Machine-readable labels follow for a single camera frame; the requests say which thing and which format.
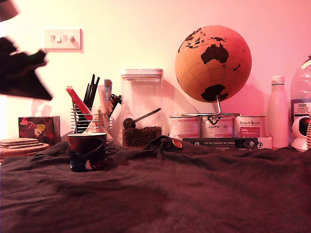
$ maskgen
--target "globe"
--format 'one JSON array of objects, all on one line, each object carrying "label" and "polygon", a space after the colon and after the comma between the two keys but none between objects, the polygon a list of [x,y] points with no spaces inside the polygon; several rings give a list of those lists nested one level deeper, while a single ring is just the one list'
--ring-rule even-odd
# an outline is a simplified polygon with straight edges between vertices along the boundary
[{"label": "globe", "polygon": [[243,37],[224,26],[207,26],[191,33],[175,61],[180,87],[192,98],[214,102],[234,96],[245,85],[252,66]]}]

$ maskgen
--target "black spoon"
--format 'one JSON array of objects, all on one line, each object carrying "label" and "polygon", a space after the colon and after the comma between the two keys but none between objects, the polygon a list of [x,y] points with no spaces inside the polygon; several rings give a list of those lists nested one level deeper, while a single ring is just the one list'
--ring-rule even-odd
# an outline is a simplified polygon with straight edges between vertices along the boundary
[{"label": "black spoon", "polygon": [[143,116],[141,116],[140,118],[137,118],[136,120],[134,120],[134,119],[132,119],[132,118],[127,118],[127,119],[125,119],[124,122],[123,122],[123,127],[124,127],[125,129],[128,129],[128,128],[133,128],[133,129],[134,129],[134,128],[136,127],[135,122],[137,122],[137,121],[139,121],[139,120],[142,120],[142,119],[144,119],[144,118],[146,118],[146,117],[148,117],[148,116],[150,116],[150,115],[152,115],[152,114],[154,114],[154,113],[157,113],[157,112],[160,111],[160,110],[161,110],[161,108],[155,109],[155,110],[153,110],[152,112],[147,113],[146,115],[143,115]]}]

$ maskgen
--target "tin can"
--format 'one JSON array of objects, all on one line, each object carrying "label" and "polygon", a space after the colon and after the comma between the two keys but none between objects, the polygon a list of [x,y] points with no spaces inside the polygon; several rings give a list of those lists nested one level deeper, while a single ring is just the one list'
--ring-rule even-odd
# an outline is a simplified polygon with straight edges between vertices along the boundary
[{"label": "tin can", "polygon": [[265,137],[265,116],[237,116],[233,134],[234,137]]},{"label": "tin can", "polygon": [[200,118],[198,116],[172,116],[169,118],[172,138],[200,137]]},{"label": "tin can", "polygon": [[233,114],[201,117],[202,137],[233,137]]}]

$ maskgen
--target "white bottle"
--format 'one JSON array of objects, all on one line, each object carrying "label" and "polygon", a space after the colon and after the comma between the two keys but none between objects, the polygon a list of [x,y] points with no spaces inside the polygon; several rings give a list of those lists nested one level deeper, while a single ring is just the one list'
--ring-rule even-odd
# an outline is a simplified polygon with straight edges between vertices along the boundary
[{"label": "white bottle", "polygon": [[267,129],[272,137],[273,148],[288,146],[289,108],[283,76],[272,77],[272,92],[267,111]]}]

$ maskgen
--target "wire mesh pen holder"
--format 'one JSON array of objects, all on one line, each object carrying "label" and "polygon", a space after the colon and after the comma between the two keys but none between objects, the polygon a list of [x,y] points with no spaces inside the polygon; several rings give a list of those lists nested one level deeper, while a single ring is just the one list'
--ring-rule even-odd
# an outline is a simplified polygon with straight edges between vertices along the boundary
[{"label": "wire mesh pen holder", "polygon": [[[85,118],[85,115],[91,115],[92,120],[87,120]],[[112,119],[110,118],[110,116],[105,116],[105,114],[101,113],[100,110],[98,110],[97,113],[83,114],[74,103],[71,108],[70,124],[72,133],[83,133],[86,130],[89,130],[91,133],[111,134]],[[107,139],[107,143],[112,142],[112,139]]]}]

